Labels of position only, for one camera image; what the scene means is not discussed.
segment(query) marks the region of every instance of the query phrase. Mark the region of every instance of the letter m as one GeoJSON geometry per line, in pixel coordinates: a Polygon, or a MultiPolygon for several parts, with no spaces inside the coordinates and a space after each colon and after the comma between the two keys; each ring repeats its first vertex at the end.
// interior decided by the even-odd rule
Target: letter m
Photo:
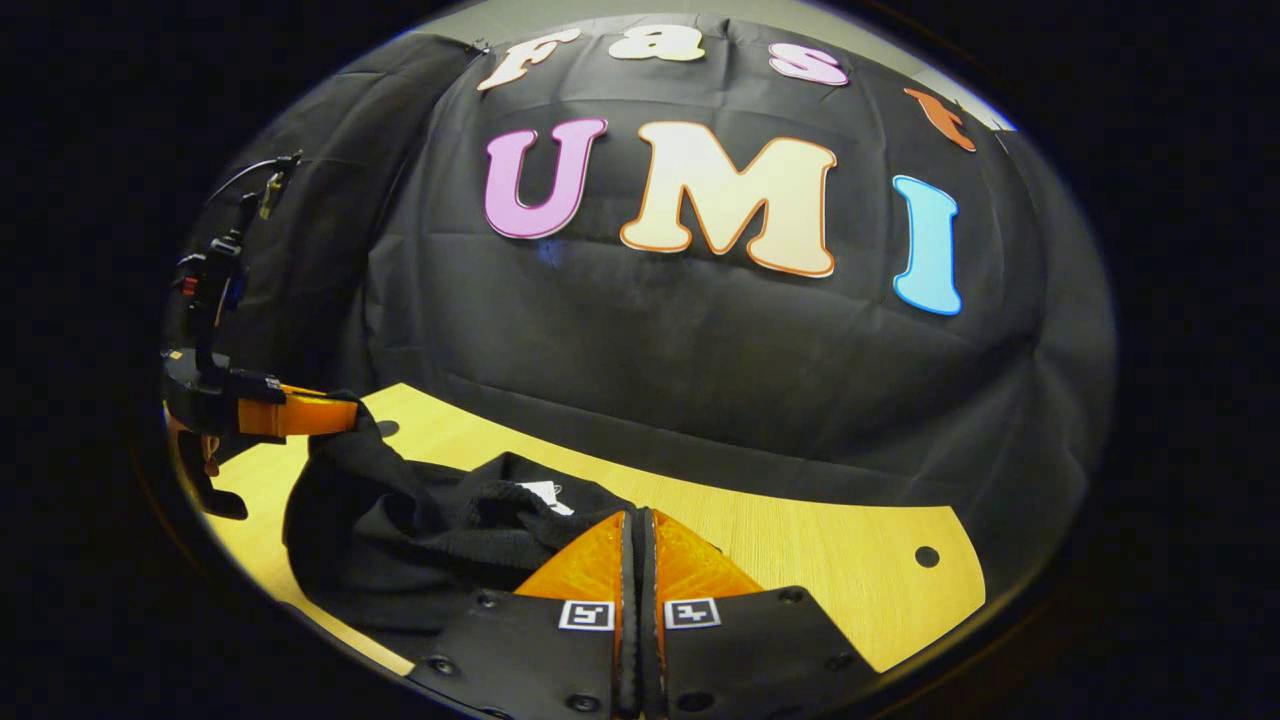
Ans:
{"type": "Polygon", "coordinates": [[[746,254],[765,268],[824,278],[836,268],[827,251],[824,199],[827,170],[836,155],[790,137],[769,141],[739,172],[707,126],[659,122],[640,128],[653,146],[640,217],[622,225],[622,242],[636,250],[680,252],[692,233],[680,224],[685,193],[717,255],[733,247],[746,224],[764,206],[760,234],[746,254]]]}

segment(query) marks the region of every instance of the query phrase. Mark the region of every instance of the black towel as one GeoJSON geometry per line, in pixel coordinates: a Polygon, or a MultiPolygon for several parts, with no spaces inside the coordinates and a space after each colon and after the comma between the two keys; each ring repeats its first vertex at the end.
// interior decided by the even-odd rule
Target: black towel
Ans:
{"type": "Polygon", "coordinates": [[[364,404],[356,423],[310,439],[284,542],[308,600],[415,662],[467,593],[512,591],[596,523],[635,510],[509,452],[471,471],[404,460],[364,404]],[[561,486],[557,501],[573,514],[516,484],[539,480],[561,486]]]}

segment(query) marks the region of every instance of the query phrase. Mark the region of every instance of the pink letter u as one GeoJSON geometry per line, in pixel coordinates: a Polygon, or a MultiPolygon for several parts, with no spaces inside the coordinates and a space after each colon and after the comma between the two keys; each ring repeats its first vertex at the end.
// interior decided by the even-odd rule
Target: pink letter u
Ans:
{"type": "Polygon", "coordinates": [[[586,161],[591,141],[604,135],[604,118],[561,123],[552,137],[561,143],[556,163],[556,184],[547,202],[529,208],[520,201],[520,168],[525,151],[538,141],[538,133],[521,129],[489,142],[489,181],[484,192],[484,214],[493,229],[507,237],[547,237],[573,219],[582,202],[586,161]]]}

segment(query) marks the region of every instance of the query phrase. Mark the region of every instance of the wooden table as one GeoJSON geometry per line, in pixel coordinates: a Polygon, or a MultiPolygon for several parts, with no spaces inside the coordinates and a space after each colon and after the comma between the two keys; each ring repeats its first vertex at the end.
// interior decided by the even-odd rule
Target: wooden table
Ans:
{"type": "MultiPolygon", "coordinates": [[[[804,585],[858,651],[884,671],[956,626],[986,601],[982,566],[950,507],[869,507],[778,500],[645,473],[504,428],[398,384],[365,404],[399,432],[387,443],[408,460],[474,469],[509,451],[671,515],[722,548],[764,588],[804,585]],[[940,561],[924,568],[916,550],[940,561]]],[[[244,570],[355,650],[401,675],[412,664],[302,594],[282,542],[284,507],[306,462],[307,438],[260,445],[221,468],[215,486],[238,493],[248,520],[207,516],[244,570]]]]}

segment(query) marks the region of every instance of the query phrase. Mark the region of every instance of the yellow table surface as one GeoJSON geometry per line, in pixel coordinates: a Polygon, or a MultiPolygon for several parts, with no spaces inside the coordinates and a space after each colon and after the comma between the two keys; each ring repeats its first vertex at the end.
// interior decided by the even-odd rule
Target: yellow table surface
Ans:
{"type": "MultiPolygon", "coordinates": [[[[407,460],[471,470],[515,452],[662,510],[719,547],[764,588],[803,585],[878,671],[940,638],[986,601],[982,566],[950,507],[873,507],[780,500],[645,473],[492,423],[408,386],[365,404],[399,432],[387,443],[407,460]],[[922,546],[941,557],[915,560],[922,546]]],[[[207,516],[244,570],[276,600],[301,609],[355,650],[401,675],[412,662],[302,594],[282,541],[284,507],[306,462],[307,438],[260,445],[228,461],[214,486],[238,493],[247,520],[207,516]]]]}

